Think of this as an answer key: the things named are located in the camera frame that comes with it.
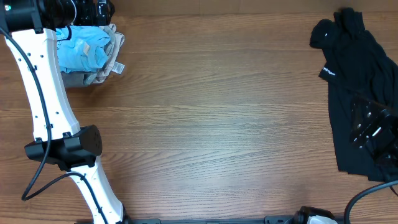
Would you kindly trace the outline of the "light blue t-shirt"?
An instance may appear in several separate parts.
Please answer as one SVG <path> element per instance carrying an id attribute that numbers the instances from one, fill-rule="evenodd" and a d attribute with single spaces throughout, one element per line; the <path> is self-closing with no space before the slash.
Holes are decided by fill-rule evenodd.
<path id="1" fill-rule="evenodd" d="M 110 36 L 99 27 L 68 26 L 56 29 L 58 63 L 62 72 L 95 72 L 108 55 Z"/>

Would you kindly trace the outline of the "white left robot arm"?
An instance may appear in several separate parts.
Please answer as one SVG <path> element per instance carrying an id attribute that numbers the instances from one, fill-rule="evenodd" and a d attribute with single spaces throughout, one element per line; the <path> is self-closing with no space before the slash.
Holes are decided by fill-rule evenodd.
<path id="1" fill-rule="evenodd" d="M 22 75 L 33 121 L 28 158 L 55 164 L 80 189 L 94 223 L 130 223 L 101 164 L 102 139 L 94 125 L 81 127 L 70 107 L 57 56 L 58 28 L 105 26 L 110 1 L 1 0 L 1 34 Z"/>

